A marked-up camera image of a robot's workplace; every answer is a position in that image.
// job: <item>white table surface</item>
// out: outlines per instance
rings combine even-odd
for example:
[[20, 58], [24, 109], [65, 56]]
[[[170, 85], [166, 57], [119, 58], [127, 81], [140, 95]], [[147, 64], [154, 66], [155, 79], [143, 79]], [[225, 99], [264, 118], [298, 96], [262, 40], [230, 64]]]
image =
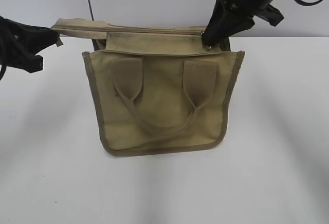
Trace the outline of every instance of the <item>white table surface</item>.
[[227, 135], [201, 152], [103, 149], [81, 53], [0, 82], [0, 223], [329, 223], [329, 38], [232, 38], [246, 51]]

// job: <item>white backdrop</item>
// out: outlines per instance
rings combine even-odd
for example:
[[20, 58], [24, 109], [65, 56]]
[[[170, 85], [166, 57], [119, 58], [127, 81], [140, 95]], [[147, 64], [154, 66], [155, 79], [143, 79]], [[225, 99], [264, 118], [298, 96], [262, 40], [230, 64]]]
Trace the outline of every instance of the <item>white backdrop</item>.
[[[208, 23], [215, 0], [92, 0], [95, 19], [130, 26], [181, 26]], [[256, 26], [238, 36], [329, 36], [329, 0], [302, 7], [275, 0], [286, 19], [272, 27], [256, 18]], [[90, 19], [87, 0], [0, 0], [0, 15], [25, 24], [51, 26], [59, 18]]]
[[[215, 0], [92, 0], [95, 19], [128, 26], [206, 25]], [[256, 26], [238, 36], [328, 36], [329, 0], [302, 7], [275, 0], [286, 19], [278, 27], [256, 18]]]

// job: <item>black clamp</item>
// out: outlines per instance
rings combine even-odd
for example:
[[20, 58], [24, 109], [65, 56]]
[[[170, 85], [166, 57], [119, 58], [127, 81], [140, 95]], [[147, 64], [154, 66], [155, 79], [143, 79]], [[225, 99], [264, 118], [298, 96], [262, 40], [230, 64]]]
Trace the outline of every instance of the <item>black clamp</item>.
[[202, 35], [203, 44], [214, 46], [223, 39], [255, 25], [258, 16], [276, 26], [284, 17], [270, 3], [273, 0], [217, 0], [213, 15]]
[[20, 24], [0, 16], [0, 79], [6, 67], [29, 73], [43, 69], [43, 58], [36, 55], [56, 44], [59, 34], [49, 28]]

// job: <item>beige bag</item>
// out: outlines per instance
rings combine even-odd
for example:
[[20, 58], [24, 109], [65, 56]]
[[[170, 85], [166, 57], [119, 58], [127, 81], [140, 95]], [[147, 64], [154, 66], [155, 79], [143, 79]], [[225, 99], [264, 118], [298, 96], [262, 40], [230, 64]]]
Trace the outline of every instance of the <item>beige bag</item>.
[[106, 151], [136, 156], [206, 150], [226, 132], [244, 52], [207, 49], [204, 27], [134, 28], [59, 19], [61, 34], [94, 39], [83, 53]]

